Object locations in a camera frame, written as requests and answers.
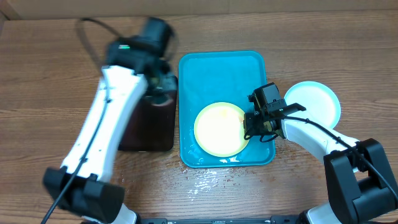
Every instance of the blue tray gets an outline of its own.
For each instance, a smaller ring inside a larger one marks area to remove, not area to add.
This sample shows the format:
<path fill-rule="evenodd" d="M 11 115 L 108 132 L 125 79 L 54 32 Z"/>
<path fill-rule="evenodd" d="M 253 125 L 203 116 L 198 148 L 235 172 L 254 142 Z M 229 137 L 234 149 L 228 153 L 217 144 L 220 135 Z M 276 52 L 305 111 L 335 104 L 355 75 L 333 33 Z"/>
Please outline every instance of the blue tray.
<path fill-rule="evenodd" d="M 251 138 L 234 156 L 216 157 L 205 152 L 193 134 L 198 113 L 212 103 L 232 103 L 244 112 L 253 112 L 253 103 L 247 96 L 267 83 L 261 55 L 254 51 L 188 54 L 181 58 L 178 69 L 180 155 L 186 165 L 193 168 L 253 166 L 273 160 L 274 141 L 261 143 L 259 136 Z"/>

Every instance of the robotic arm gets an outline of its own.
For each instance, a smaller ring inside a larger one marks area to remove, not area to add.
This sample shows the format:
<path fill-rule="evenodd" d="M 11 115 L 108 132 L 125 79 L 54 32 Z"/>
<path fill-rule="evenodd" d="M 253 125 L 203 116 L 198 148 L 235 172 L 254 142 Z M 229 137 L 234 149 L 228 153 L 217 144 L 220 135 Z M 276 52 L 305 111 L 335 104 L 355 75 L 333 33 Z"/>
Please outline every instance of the robotic arm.
<path fill-rule="evenodd" d="M 170 67 L 161 58 L 172 34 L 171 27 L 164 21 L 151 18 L 141 35 L 119 38 L 109 45 L 107 66 L 102 68 L 104 78 L 99 82 L 81 133 L 61 168 L 48 168 L 44 175 L 44 186 L 61 209 L 100 223 L 227 222 L 141 220 L 123 204 L 124 189 L 109 184 L 118 144 L 138 102 L 148 100 L 161 105 L 169 100 L 163 93 L 164 85 L 169 82 Z M 389 188 L 398 192 L 398 186 L 377 141 L 360 142 L 330 128 L 314 126 L 315 119 L 306 108 L 298 103 L 287 105 L 274 83 L 254 90 L 249 101 L 254 103 L 254 112 L 245 114 L 245 138 L 273 134 L 275 138 L 280 136 L 308 150 L 325 165 L 330 201 L 300 216 L 289 216 L 289 222 L 285 217 L 275 216 L 252 220 L 252 223 L 363 223 L 397 208 L 396 195 Z M 102 116 L 103 108 L 107 110 Z M 363 155 L 384 180 L 369 169 L 352 148 Z M 358 182 L 354 176 L 357 170 L 370 170 L 369 177 Z M 228 220 L 231 224 L 239 222 L 241 220 Z"/>

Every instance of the wood grain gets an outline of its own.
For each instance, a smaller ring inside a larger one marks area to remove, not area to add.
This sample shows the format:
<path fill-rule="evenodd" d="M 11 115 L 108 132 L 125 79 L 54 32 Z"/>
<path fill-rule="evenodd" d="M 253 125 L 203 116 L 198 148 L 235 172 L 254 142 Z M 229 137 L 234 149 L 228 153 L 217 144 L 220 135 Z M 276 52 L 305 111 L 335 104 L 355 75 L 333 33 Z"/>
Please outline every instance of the wood grain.
<path fill-rule="evenodd" d="M 301 12 L 163 17 L 178 32 L 173 68 L 190 52 L 255 50 L 281 94 L 315 80 L 339 96 L 338 131 L 380 141 L 398 175 L 398 12 Z M 141 17 L 104 19 L 125 35 Z M 74 20 L 7 21 L 0 36 L 0 222 L 38 223 L 52 203 L 42 186 L 74 143 L 98 82 Z M 98 52 L 113 37 L 86 29 Z M 301 147 L 276 140 L 266 166 L 191 169 L 175 144 L 166 153 L 119 152 L 113 183 L 143 217 L 268 217 L 327 200 L 323 166 Z M 379 220 L 398 219 L 398 212 Z M 77 223 L 56 209 L 50 223 Z"/>

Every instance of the brown tabletop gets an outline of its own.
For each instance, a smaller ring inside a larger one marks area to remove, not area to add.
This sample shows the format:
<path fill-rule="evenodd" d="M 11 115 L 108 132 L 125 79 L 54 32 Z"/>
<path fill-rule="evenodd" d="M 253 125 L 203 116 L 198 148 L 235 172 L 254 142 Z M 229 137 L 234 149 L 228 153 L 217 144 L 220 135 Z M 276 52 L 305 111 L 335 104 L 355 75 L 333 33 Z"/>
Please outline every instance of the brown tabletop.
<path fill-rule="evenodd" d="M 398 12 L 311 12 L 164 17 L 190 52 L 255 50 L 281 95 L 314 80 L 339 97 L 347 136 L 382 143 L 398 177 Z M 140 17 L 103 19 L 124 35 Z M 38 223 L 52 203 L 45 169 L 59 167 L 91 106 L 98 73 L 74 20 L 7 21 L 0 37 L 0 222 Z M 87 24 L 103 54 L 113 37 Z M 327 201 L 323 166 L 291 142 L 276 140 L 266 166 L 191 169 L 180 159 L 178 115 L 170 152 L 118 152 L 113 183 L 142 217 L 220 218 L 295 214 Z M 398 219 L 398 212 L 380 220 Z M 78 223 L 56 209 L 49 223 Z"/>

